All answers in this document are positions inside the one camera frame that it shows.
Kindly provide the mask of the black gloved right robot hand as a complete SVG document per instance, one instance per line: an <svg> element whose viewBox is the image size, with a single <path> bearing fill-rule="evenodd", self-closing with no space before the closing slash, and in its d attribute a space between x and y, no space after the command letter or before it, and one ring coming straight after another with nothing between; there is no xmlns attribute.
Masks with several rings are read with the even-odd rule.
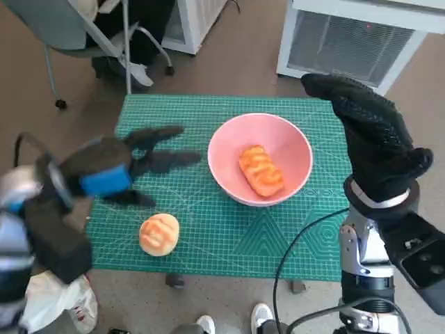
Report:
<svg viewBox="0 0 445 334"><path fill-rule="evenodd" d="M305 74L305 92L331 102L344 126L353 179L373 201L405 193L432 166L428 148L416 148L395 104L364 84L331 74Z"/></svg>

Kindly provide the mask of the black left robot hand, blue tape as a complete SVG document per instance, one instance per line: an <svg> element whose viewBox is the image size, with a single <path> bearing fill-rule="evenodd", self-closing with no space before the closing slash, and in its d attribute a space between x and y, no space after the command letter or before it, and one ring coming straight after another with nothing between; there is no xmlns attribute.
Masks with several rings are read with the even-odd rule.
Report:
<svg viewBox="0 0 445 334"><path fill-rule="evenodd" d="M142 128L124 138L105 136L64 159L60 171L75 197L99 196L117 205L154 207L154 199L132 188L145 173L166 174L201 161L194 150L155 150L184 132L178 125Z"/></svg>

